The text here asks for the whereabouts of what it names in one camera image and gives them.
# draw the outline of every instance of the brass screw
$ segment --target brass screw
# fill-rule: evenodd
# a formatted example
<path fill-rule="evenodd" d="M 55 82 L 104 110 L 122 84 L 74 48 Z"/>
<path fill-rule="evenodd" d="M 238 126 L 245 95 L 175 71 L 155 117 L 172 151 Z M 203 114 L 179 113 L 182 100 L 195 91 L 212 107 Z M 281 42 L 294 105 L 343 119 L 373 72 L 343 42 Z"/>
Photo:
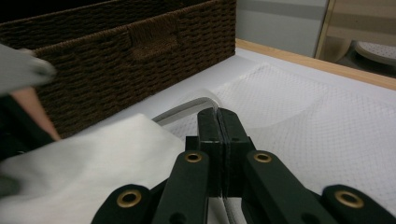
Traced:
<path fill-rule="evenodd" d="M 125 197 L 128 195 L 133 195 L 134 198 L 131 201 L 126 201 Z M 129 208 L 137 205 L 142 200 L 142 194 L 137 189 L 127 189 L 117 198 L 117 204 L 122 208 Z"/>
<path fill-rule="evenodd" d="M 363 200 L 356 194 L 346 190 L 338 190 L 334 193 L 335 199 L 351 208 L 362 208 L 364 206 Z"/>

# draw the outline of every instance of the wall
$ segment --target wall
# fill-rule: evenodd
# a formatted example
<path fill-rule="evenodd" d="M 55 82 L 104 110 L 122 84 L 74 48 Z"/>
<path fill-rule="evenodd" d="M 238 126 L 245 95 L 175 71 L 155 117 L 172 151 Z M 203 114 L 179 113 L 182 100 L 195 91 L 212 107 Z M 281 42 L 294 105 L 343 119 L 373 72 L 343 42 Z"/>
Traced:
<path fill-rule="evenodd" d="M 236 37 L 314 57 L 328 0 L 238 0 Z"/>

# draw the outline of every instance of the wooden table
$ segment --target wooden table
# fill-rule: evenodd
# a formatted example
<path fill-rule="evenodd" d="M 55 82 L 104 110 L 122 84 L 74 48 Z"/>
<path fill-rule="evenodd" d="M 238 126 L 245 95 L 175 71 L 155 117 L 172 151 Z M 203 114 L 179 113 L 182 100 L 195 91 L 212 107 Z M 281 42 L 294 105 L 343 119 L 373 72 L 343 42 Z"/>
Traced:
<path fill-rule="evenodd" d="M 299 54 L 287 52 L 280 49 L 274 49 L 267 46 L 247 42 L 245 40 L 236 39 L 236 46 L 241 49 L 247 49 L 270 57 L 285 60 L 291 63 L 297 63 L 307 67 L 316 68 L 325 72 L 329 72 L 342 77 L 349 77 L 376 86 L 396 90 L 396 79 L 384 77 L 374 73 L 364 72 L 354 68 L 345 67 L 343 65 L 328 63 L 318 59 L 309 58 Z"/>

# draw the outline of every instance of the textured white surface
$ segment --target textured white surface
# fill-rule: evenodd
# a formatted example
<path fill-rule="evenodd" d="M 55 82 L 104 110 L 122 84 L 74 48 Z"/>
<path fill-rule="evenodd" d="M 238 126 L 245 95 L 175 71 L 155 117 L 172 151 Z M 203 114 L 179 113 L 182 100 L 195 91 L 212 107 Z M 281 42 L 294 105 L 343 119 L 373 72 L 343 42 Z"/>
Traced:
<path fill-rule="evenodd" d="M 275 153 L 306 188 L 320 194 L 325 186 L 348 185 L 396 215 L 396 105 L 268 63 L 213 92 L 256 148 Z M 165 128 L 184 139 L 196 134 L 196 117 Z"/>

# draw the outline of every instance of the wicker basket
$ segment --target wicker basket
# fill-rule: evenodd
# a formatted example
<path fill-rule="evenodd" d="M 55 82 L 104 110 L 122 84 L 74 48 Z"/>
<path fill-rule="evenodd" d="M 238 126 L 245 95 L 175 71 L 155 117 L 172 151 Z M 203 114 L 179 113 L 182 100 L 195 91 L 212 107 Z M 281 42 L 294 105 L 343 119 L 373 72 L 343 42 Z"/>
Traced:
<path fill-rule="evenodd" d="M 234 55 L 236 0 L 119 0 L 0 24 L 57 77 L 37 87 L 62 137 Z"/>

